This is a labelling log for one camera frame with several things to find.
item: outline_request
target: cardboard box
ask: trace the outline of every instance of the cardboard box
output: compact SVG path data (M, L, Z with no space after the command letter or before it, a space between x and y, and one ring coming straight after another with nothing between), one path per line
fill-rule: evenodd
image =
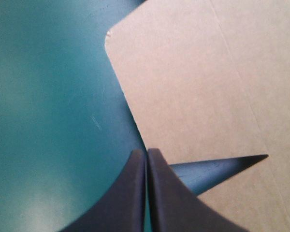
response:
M268 153L200 199L290 232L290 1L148 0L105 46L145 146L169 163Z

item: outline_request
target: scratch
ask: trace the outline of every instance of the scratch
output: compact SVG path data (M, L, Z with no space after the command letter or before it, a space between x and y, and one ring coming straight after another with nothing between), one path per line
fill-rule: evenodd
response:
M94 117L94 115L91 116L92 121L94 122L94 124L97 126L97 128L101 131L102 128L100 126L100 124L97 122L96 118Z

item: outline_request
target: brown cardboard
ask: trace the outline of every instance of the brown cardboard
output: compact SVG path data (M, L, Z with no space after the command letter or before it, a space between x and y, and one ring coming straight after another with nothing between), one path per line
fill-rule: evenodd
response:
M290 1L148 0L106 51L169 163L270 154L200 198L250 231L290 231Z

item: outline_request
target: black object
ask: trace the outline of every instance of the black object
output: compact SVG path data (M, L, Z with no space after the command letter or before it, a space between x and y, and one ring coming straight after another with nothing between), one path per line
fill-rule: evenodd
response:
M228 175L242 171L265 157L267 155L239 158L239 169L232 169ZM61 232L142 232L146 163L153 232L247 232L196 198L173 172L159 149L149 149L147 161L141 150L134 150L123 171L102 198Z
M142 232L145 164L143 152L134 150L124 169L102 198L61 232Z
M153 232L246 232L197 199L158 149L148 151L147 168Z

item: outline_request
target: teal surface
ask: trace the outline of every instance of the teal surface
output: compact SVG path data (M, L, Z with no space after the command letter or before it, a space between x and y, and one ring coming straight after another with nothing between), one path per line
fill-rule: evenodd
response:
M140 3L0 0L0 232L63 228L144 148L104 50Z

